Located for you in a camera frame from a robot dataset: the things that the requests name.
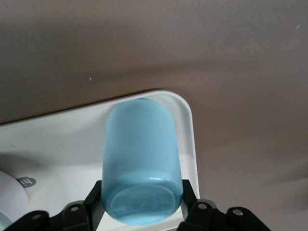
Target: blue cup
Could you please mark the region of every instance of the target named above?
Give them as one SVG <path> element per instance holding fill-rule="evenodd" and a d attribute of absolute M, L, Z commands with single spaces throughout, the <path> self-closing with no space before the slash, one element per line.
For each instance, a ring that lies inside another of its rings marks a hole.
<path fill-rule="evenodd" d="M 102 202 L 114 219 L 150 225 L 172 215 L 183 186 L 172 116 L 137 99 L 120 104 L 106 122 Z"/>

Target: silver screw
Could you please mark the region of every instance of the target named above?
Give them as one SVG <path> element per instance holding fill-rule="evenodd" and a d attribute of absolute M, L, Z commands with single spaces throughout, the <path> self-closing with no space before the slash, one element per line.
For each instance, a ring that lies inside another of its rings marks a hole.
<path fill-rule="evenodd" d="M 42 216 L 42 214 L 35 214 L 35 215 L 32 217 L 32 220 L 39 219 L 41 216 Z"/>
<path fill-rule="evenodd" d="M 78 206 L 74 206 L 74 207 L 71 208 L 71 211 L 72 211 L 72 212 L 75 212 L 75 211 L 77 211 L 78 209 L 79 209 Z"/>
<path fill-rule="evenodd" d="M 235 215 L 238 215 L 238 216 L 242 216 L 243 215 L 243 212 L 241 210 L 237 209 L 237 208 L 233 210 L 233 213 Z"/>
<path fill-rule="evenodd" d="M 198 204 L 198 208 L 199 209 L 206 209 L 207 207 L 206 207 L 206 204 L 200 203 L 200 204 Z"/>

